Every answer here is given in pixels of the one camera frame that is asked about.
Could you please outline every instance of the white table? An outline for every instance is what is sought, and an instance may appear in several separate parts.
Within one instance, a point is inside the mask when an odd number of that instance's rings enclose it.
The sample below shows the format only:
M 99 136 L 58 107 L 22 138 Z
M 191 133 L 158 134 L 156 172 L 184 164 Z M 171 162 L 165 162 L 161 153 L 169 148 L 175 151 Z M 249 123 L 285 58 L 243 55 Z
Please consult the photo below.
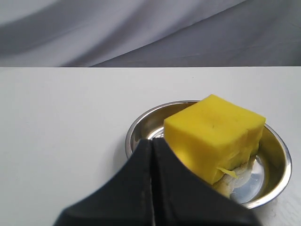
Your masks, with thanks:
M 125 163 L 131 123 L 162 103 L 217 94 L 267 117 L 293 175 L 256 209 L 301 225 L 301 68 L 0 68 L 0 225 L 51 226 Z

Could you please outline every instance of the silver bowl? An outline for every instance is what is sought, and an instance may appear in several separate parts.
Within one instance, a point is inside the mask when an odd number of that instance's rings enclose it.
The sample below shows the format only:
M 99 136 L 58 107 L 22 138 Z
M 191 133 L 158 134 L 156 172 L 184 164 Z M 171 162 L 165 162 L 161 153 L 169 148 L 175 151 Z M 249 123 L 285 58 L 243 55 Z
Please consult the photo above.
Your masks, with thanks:
M 142 114 L 128 130 L 125 143 L 127 157 L 131 156 L 140 139 L 164 137 L 164 119 L 196 102 L 171 102 Z M 246 208 L 253 209 L 273 200 L 285 189 L 292 173 L 292 160 L 280 136 L 265 125 L 257 155 L 234 170 L 238 179 L 225 175 L 213 187 Z

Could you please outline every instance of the yellow sponge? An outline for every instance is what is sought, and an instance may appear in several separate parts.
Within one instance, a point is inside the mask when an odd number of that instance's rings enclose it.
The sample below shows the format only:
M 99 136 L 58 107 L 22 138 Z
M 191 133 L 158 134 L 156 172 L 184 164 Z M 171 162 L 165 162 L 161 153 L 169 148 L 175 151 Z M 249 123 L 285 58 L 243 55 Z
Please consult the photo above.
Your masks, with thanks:
M 164 120 L 164 137 L 177 157 L 206 182 L 256 154 L 265 118 L 215 95 Z

